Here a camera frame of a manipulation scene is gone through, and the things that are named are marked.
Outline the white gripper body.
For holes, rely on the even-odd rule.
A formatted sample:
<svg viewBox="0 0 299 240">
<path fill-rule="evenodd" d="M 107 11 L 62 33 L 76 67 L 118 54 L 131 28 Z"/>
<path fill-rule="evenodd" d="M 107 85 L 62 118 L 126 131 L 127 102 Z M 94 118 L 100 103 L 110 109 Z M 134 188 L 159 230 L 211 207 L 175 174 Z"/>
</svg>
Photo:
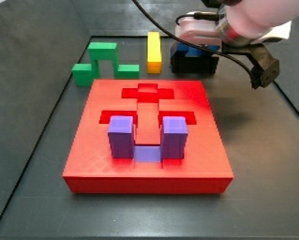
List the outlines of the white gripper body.
<svg viewBox="0 0 299 240">
<path fill-rule="evenodd" d="M 230 26 L 226 13 L 194 11 L 177 19 L 175 35 L 189 43 L 233 47 L 270 44 L 290 38 L 291 22 L 278 25 L 258 38 L 243 37 Z"/>
</svg>

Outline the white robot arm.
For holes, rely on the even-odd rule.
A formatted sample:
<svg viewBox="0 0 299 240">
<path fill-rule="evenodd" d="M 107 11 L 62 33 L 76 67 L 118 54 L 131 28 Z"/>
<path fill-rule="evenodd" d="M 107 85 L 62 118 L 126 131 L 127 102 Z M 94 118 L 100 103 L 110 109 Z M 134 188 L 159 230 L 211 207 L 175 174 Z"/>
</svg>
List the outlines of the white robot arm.
<svg viewBox="0 0 299 240">
<path fill-rule="evenodd" d="M 189 12 L 175 35 L 193 44 L 245 47 L 271 38 L 290 38 L 290 24 L 299 16 L 299 0 L 217 0 L 215 20 L 197 19 Z"/>
</svg>

